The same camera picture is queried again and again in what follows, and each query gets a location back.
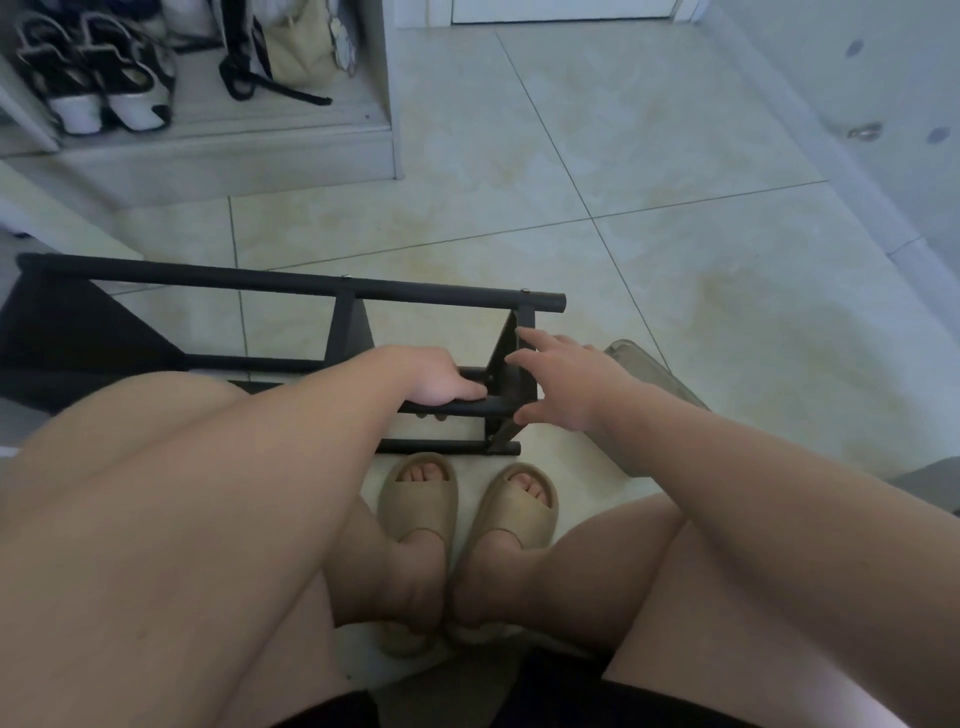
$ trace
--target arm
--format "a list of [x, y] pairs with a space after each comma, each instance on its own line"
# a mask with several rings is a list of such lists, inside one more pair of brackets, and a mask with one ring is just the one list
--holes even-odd
[[320, 568], [400, 404], [484, 394], [445, 350], [366, 352], [185, 427], [0, 534], [6, 722], [212, 722]]
[[960, 523], [864, 473], [523, 329], [545, 399], [516, 413], [599, 430], [806, 635], [911, 724], [960, 722]]

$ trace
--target bag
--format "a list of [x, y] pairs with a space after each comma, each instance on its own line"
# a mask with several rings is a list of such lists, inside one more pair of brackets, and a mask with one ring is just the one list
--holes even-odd
[[[351, 63], [348, 72], [355, 69], [355, 43], [349, 32], [340, 33], [347, 37], [349, 52], [334, 54], [326, 0], [214, 0], [213, 11], [227, 50], [220, 77], [237, 101], [252, 98], [262, 86], [308, 104], [329, 106], [332, 99], [290, 86], [333, 80], [338, 56]], [[334, 23], [344, 28], [339, 17]]]

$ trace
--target black strap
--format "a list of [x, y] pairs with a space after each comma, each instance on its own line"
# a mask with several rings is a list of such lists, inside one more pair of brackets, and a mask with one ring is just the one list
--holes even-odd
[[232, 56], [227, 56], [220, 62], [220, 78], [224, 80], [227, 92], [237, 101], [247, 101], [253, 96], [256, 88], [262, 86], [273, 93], [318, 107], [328, 107], [333, 103], [333, 99], [327, 96], [314, 96], [312, 93], [297, 91], [289, 86], [271, 81], [265, 76], [253, 73], [246, 68], [241, 68]]

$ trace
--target black shorts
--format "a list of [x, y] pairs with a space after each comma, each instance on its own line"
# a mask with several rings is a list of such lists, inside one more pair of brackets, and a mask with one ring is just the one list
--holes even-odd
[[[750, 728], [753, 724], [658, 692], [612, 683], [606, 665], [544, 649], [524, 659], [491, 728]], [[276, 728], [379, 728], [368, 692], [348, 692]]]

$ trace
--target hand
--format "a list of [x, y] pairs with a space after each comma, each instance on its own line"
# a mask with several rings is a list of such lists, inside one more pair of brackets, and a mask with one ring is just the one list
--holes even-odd
[[411, 389], [406, 399], [416, 404], [437, 406], [452, 400], [481, 400], [487, 395], [483, 384], [464, 379], [450, 352], [441, 347], [390, 347], [409, 368]]
[[520, 349], [504, 360], [534, 376], [543, 399], [524, 404], [514, 414], [518, 425], [550, 423], [574, 431], [597, 427], [599, 416], [617, 393], [636, 380], [604, 353], [582, 347], [569, 336], [551, 336], [538, 328], [517, 328], [516, 334], [537, 347]]

